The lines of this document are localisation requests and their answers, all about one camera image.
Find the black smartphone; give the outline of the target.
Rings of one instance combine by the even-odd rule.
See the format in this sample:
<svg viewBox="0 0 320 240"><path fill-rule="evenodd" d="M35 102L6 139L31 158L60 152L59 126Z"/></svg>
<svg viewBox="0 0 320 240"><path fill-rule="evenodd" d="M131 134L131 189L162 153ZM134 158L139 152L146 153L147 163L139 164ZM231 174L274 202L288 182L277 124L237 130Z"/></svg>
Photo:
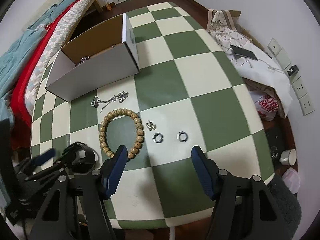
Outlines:
<svg viewBox="0 0 320 240"><path fill-rule="evenodd" d="M258 61L258 58L250 50L247 50L247 49L244 49L244 48L240 48L240 47L237 47L237 46L233 46L233 45L230 46L230 49L231 49L231 51L232 51L234 56L244 57L244 58L248 58L248 59L252 59L252 60Z"/></svg>

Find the teal blue duvet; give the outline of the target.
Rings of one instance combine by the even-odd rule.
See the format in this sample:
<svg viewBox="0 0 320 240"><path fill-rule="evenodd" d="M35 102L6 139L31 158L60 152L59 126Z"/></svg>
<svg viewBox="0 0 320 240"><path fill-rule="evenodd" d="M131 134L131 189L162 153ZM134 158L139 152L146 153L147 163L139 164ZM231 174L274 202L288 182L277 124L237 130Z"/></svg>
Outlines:
<svg viewBox="0 0 320 240"><path fill-rule="evenodd" d="M47 9L1 56L1 121L14 126L15 117L10 107L12 89L40 41L47 34L46 26L76 0L61 0Z"/></svg>

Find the black charger plug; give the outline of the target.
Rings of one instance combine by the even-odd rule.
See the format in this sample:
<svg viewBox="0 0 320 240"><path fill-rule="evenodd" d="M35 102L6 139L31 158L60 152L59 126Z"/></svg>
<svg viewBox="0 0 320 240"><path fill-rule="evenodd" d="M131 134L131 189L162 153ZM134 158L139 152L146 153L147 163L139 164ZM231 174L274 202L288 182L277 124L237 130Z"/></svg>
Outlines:
<svg viewBox="0 0 320 240"><path fill-rule="evenodd" d="M287 71L289 77L296 75L299 72L299 68L297 65L292 65Z"/></svg>

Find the bed with red sheet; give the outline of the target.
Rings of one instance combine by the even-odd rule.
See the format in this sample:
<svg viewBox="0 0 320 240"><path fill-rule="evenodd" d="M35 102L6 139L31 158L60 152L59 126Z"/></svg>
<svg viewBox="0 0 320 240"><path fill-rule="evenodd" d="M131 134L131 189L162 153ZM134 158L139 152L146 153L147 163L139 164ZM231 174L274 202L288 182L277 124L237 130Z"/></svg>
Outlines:
<svg viewBox="0 0 320 240"><path fill-rule="evenodd" d="M42 5L38 14L43 15L49 7L61 0L48 0ZM93 0L76 0L71 3L55 20L46 26L47 34L40 41L27 64L23 68L12 89L10 107L15 117L10 127L10 146L13 150L30 146L31 116L34 111L43 72L50 59L67 40L76 22L85 13Z"/></svg>

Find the red white plastic bag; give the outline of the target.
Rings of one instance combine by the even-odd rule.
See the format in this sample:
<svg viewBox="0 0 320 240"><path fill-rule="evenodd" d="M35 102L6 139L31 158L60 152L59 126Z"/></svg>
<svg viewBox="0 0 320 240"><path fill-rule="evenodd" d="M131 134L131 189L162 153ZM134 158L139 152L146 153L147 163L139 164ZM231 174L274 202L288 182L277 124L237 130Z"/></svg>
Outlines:
<svg viewBox="0 0 320 240"><path fill-rule="evenodd" d="M268 94L258 90L252 90L249 93L261 119L272 121L279 109L277 101Z"/></svg>

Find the patterned tote bag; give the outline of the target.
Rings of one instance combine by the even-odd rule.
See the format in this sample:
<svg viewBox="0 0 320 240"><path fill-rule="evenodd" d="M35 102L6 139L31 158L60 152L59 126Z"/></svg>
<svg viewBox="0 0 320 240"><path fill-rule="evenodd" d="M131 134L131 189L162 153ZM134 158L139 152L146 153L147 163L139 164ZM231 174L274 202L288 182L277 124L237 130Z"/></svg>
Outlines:
<svg viewBox="0 0 320 240"><path fill-rule="evenodd" d="M240 15L241 11L238 10L208 10L207 32L234 66L242 66L249 61L243 56L235 56L231 45L244 48L245 44L252 42L250 38L242 34L242 28L238 24Z"/></svg>

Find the small silver earring cluster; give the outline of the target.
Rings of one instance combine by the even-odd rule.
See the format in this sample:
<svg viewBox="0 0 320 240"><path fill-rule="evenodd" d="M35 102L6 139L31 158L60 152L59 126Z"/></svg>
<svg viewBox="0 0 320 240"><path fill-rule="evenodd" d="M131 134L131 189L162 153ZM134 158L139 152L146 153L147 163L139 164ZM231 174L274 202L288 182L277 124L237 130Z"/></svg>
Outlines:
<svg viewBox="0 0 320 240"><path fill-rule="evenodd" d="M156 129L156 125L150 120L146 123L146 127L149 131Z"/></svg>

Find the white wall socket strip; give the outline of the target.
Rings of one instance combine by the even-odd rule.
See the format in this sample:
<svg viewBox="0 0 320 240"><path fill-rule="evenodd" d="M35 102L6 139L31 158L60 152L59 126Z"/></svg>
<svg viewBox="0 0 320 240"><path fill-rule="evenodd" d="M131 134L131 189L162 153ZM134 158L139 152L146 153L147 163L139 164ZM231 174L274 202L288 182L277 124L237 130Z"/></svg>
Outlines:
<svg viewBox="0 0 320 240"><path fill-rule="evenodd" d="M285 49L276 41L275 38L272 38L270 40L267 48L271 52L274 61L276 61L276 63L280 65L283 72L289 78L290 85L293 88L293 91L298 99L303 115L306 116L312 113L314 111L314 107L311 103L311 98L307 91L306 85L301 78L300 68L298 67L299 72L296 75L289 77L286 71L295 63L293 63L293 61L289 59L289 56Z"/></svg>

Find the green white checkered tablecloth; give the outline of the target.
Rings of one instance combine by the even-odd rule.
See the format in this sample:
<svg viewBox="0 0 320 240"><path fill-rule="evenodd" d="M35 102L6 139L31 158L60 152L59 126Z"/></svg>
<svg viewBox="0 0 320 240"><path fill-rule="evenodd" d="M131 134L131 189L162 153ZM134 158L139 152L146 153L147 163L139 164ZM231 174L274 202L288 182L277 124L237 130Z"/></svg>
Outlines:
<svg viewBox="0 0 320 240"><path fill-rule="evenodd" d="M242 78L214 39L187 12L164 2L128 13L140 72L72 102L46 91L44 73L33 113L31 155L58 154L80 141L107 159L100 124L114 109L137 113L144 131L116 193L105 203L114 228L155 229L201 220L214 203L205 195L191 149L198 145L218 167L269 183L274 168L263 124Z"/></svg>

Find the orange bottle on floor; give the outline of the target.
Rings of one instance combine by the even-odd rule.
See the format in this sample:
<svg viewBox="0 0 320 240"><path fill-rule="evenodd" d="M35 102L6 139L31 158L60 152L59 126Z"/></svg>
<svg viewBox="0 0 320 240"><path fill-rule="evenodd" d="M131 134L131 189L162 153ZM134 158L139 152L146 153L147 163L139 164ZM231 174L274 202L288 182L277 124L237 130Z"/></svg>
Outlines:
<svg viewBox="0 0 320 240"><path fill-rule="evenodd" d="M105 0L105 6L108 11L112 10L112 7L111 7L110 3L108 2L108 0Z"/></svg>

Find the white ceramic cup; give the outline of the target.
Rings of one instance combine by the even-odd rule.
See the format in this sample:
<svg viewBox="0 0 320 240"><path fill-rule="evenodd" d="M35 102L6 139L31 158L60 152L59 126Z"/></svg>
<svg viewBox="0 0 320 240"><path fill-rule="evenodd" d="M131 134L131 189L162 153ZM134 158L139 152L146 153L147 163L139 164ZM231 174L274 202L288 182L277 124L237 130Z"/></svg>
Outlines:
<svg viewBox="0 0 320 240"><path fill-rule="evenodd" d="M297 161L297 152L295 149L285 150L279 159L280 163L285 166L293 166Z"/></svg>

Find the white cardboard box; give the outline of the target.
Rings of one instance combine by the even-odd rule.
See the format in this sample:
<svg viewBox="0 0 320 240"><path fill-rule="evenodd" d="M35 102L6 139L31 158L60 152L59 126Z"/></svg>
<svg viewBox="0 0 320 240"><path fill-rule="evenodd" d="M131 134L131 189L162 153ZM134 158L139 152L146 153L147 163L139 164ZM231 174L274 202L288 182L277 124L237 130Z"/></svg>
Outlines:
<svg viewBox="0 0 320 240"><path fill-rule="evenodd" d="M135 35L124 13L95 25L61 47L46 90L70 102L139 71Z"/></svg>

